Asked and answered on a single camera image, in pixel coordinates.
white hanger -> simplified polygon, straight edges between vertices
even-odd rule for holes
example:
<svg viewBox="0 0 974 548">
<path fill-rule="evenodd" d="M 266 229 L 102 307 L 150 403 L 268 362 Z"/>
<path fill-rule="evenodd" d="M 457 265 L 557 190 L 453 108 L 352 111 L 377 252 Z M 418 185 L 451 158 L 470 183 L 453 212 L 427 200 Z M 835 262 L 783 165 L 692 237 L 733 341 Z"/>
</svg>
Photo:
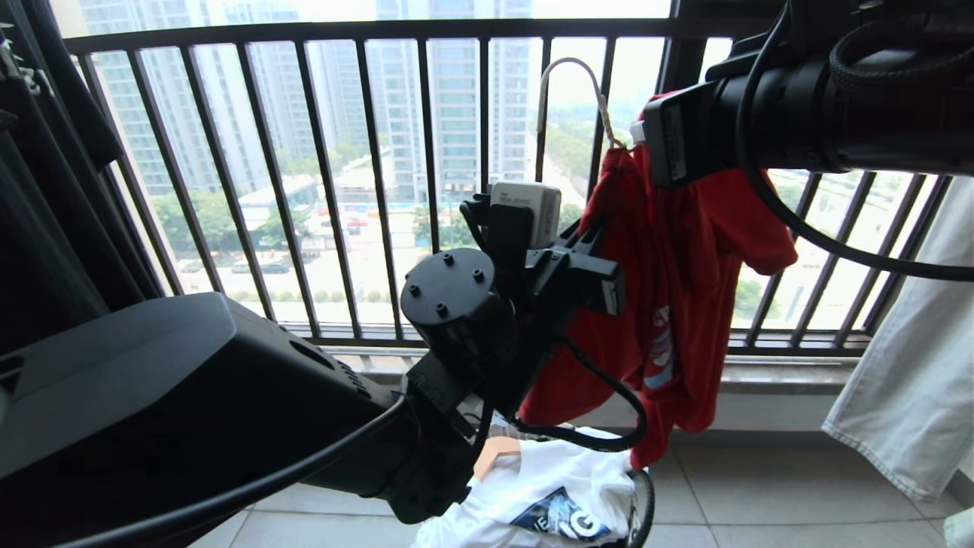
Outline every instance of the white hanger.
<svg viewBox="0 0 974 548">
<path fill-rule="evenodd" d="M 540 134 L 541 132 L 544 131 L 544 121 L 545 121 L 544 115 L 547 112 L 548 77 L 551 75 L 551 69 L 563 62 L 573 62 L 574 64 L 581 66 L 581 68 L 584 68 L 585 72 L 588 73 L 589 78 L 592 79 L 592 89 L 595 91 L 595 97 L 599 103 L 599 114 L 602 116 L 602 127 L 605 129 L 606 137 L 609 138 L 609 148 L 612 148 L 614 146 L 621 146 L 625 148 L 625 143 L 618 140 L 616 136 L 613 135 L 612 124 L 609 121 L 609 105 L 608 102 L 606 101 L 606 97 L 602 95 L 602 92 L 599 90 L 599 83 L 598 80 L 595 79 L 595 72 L 593 72 L 592 69 L 587 64 L 585 64 L 585 61 L 576 58 L 559 59 L 557 61 L 552 62 L 544 70 L 544 73 L 542 74 L 541 97 L 538 100 L 538 133 Z"/>
</svg>

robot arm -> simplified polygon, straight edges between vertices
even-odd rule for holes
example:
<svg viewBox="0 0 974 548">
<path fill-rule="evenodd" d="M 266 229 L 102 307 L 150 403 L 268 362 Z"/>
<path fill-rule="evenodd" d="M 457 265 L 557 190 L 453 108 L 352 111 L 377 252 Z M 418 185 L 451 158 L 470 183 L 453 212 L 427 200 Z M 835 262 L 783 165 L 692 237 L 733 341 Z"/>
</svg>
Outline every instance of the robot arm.
<svg viewBox="0 0 974 548">
<path fill-rule="evenodd" d="M 844 7 L 794 2 L 787 42 L 781 23 L 735 46 L 707 83 L 647 106 L 656 184 L 754 162 L 974 174 L 969 9 L 935 3 L 960 15 L 950 27 L 918 20 L 922 56 L 873 59 L 891 64 L 840 81 L 836 67 L 884 43 L 846 41 L 833 56 L 870 13 L 835 19 L 819 4 Z M 910 5 L 887 1 L 882 16 Z M 895 89 L 870 104 L 877 75 Z M 743 103 L 753 116 L 742 155 Z M 431 351 L 398 390 L 219 294 L 141 303 L 4 357 L 5 540 L 183 546 L 295 482 L 383 498 L 405 523 L 463 500 L 490 411 L 514 417 L 578 309 L 618 313 L 624 302 L 618 265 L 593 256 L 597 227 L 531 250 L 530 210 L 485 197 L 468 208 L 488 229 L 486 249 L 433 255 L 408 276 L 402 309 Z M 484 401 L 482 427 L 457 411 L 471 394 Z"/>
</svg>

high-rise building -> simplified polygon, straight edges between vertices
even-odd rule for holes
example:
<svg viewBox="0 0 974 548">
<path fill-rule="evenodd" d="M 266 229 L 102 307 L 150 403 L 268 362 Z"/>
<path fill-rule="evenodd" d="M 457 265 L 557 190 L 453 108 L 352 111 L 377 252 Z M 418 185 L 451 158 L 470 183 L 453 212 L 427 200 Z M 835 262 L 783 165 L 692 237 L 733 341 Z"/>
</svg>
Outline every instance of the high-rise building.
<svg viewBox="0 0 974 548">
<path fill-rule="evenodd" d="M 205 26 L 290 22 L 301 19 L 288 0 L 77 0 L 94 34 Z M 471 19 L 528 18 L 531 0 L 377 0 L 377 18 Z M 288 160 L 316 158 L 304 89 L 294 45 L 264 43 L 249 47 L 254 78 L 262 97 L 271 140 L 282 167 Z M 391 149 L 392 170 L 384 173 L 392 202 L 426 202 L 426 150 L 423 146 L 417 49 L 412 40 L 367 43 L 369 79 L 377 131 Z M 219 190 L 210 151 L 176 49 L 143 53 L 149 81 L 169 131 L 170 141 L 191 188 Z M 213 120 L 230 175 L 239 192 L 269 183 L 259 139 L 249 127 L 249 101 L 232 46 L 195 50 Z M 441 202 L 467 197 L 486 170 L 494 180 L 523 180 L 530 172 L 528 82 L 532 41 L 491 41 L 486 166 L 479 158 L 479 53 L 476 40 L 429 43 L 430 94 L 437 193 Z M 364 103 L 355 43 L 313 42 L 309 63 L 328 149 L 346 162 L 368 153 Z M 171 192 L 169 175 L 156 146 L 124 54 L 96 58 L 114 99 L 122 131 L 150 193 Z"/>
<path fill-rule="evenodd" d="M 529 18 L 531 0 L 377 0 L 380 20 Z M 481 170 L 490 180 L 524 180 L 528 175 L 527 120 L 530 40 L 491 42 L 488 89 L 491 156 L 482 166 L 478 151 L 480 97 L 476 40 L 435 40 L 429 44 L 433 149 L 439 199 L 456 202 L 478 186 Z M 427 200 L 426 151 L 422 146 L 419 74 L 413 41 L 369 43 L 373 101 L 385 115 L 380 132 L 389 135 L 394 173 L 393 200 Z"/>
<path fill-rule="evenodd" d="M 289 3 L 272 0 L 79 0 L 92 34 L 257 22 L 299 20 Z M 312 157 L 314 142 L 308 126 L 304 93 L 293 85 L 299 74 L 297 57 L 290 44 L 261 44 L 251 51 L 257 85 L 261 91 L 271 138 L 277 150 L 294 158 Z M 176 162 L 192 189 L 216 192 L 219 178 L 213 167 L 196 104 L 186 78 L 182 57 L 176 49 L 143 52 L 146 72 L 163 122 L 169 133 Z M 238 192 L 247 193 L 269 184 L 260 141 L 253 130 L 242 128 L 240 116 L 249 111 L 246 91 L 240 85 L 238 57 L 231 46 L 206 46 L 195 51 L 213 121 L 223 145 L 230 176 Z M 151 194 L 167 194 L 172 186 L 156 145 L 142 99 L 125 54 L 95 58 L 113 98 L 128 139 L 131 154 Z"/>
</svg>

tiled floor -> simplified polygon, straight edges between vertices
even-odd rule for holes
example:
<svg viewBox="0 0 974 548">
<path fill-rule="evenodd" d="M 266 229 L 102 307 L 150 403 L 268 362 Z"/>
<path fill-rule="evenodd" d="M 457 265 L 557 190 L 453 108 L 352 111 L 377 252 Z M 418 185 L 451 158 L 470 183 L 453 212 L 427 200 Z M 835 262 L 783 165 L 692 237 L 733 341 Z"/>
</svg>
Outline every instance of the tiled floor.
<svg viewBox="0 0 974 548">
<path fill-rule="evenodd" d="M 949 495 L 911 502 L 846 450 L 676 450 L 652 474 L 650 548 L 943 548 L 943 518 L 961 510 Z M 398 548 L 416 528 L 382 501 L 299 485 L 193 546 Z"/>
</svg>

dark curtain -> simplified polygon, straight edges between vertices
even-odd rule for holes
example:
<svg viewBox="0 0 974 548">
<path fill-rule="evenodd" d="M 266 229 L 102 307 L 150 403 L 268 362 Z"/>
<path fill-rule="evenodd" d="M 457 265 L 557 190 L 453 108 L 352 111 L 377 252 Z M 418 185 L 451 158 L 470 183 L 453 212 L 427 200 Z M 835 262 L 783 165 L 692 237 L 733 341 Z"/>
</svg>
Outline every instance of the dark curtain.
<svg viewBox="0 0 974 548">
<path fill-rule="evenodd" d="M 0 0 L 0 354 L 162 295 L 103 171 L 122 147 L 44 1 Z"/>
</svg>

